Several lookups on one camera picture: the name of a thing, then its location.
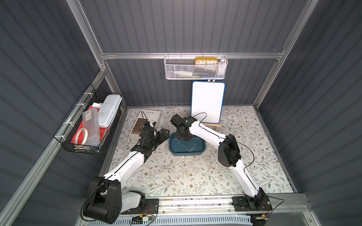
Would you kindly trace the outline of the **teal plastic storage tray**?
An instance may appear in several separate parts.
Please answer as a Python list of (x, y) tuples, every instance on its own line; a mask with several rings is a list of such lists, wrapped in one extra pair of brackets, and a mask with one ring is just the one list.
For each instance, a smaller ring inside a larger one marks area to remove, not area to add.
[(206, 150), (205, 140), (192, 136), (190, 141), (176, 138), (176, 133), (169, 137), (169, 151), (174, 156), (201, 155)]

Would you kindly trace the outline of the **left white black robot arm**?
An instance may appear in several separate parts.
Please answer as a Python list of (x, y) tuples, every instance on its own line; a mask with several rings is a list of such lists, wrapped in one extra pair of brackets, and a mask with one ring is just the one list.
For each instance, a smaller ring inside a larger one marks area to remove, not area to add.
[(92, 179), (88, 197), (81, 207), (81, 218), (88, 217), (89, 222), (98, 220), (112, 224), (119, 214), (131, 209), (143, 208), (144, 193), (131, 191), (123, 194), (122, 185), (169, 137), (169, 130), (156, 131), (150, 122), (146, 122), (143, 125), (139, 142), (131, 149), (127, 157), (109, 173)]

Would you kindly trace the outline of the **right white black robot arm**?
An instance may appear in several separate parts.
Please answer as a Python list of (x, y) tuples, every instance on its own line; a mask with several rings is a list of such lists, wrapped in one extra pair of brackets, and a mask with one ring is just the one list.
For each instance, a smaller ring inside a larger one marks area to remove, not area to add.
[(175, 114), (170, 122), (176, 127), (176, 137), (178, 139), (189, 141), (195, 135), (214, 146), (218, 150), (219, 163), (234, 173), (244, 189), (249, 208), (257, 210), (262, 206), (265, 192), (254, 182), (246, 170), (241, 159), (239, 143), (234, 135), (218, 133), (192, 116), (182, 118)]

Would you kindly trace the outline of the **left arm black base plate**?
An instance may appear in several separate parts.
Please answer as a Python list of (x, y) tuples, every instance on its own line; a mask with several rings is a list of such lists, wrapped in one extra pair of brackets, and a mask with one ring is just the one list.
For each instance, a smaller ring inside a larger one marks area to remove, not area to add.
[(132, 215), (132, 214), (147, 215), (149, 213), (152, 215), (156, 215), (158, 213), (158, 209), (159, 209), (159, 199), (145, 199), (141, 201), (141, 203), (137, 208), (122, 212), (121, 215)]

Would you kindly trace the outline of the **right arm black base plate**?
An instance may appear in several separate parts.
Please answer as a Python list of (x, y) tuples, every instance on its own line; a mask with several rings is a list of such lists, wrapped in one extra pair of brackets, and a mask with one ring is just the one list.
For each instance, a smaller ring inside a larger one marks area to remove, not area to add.
[(232, 197), (232, 206), (236, 212), (241, 211), (272, 211), (272, 204), (268, 196), (264, 196), (262, 200), (250, 198), (248, 196), (234, 196)]

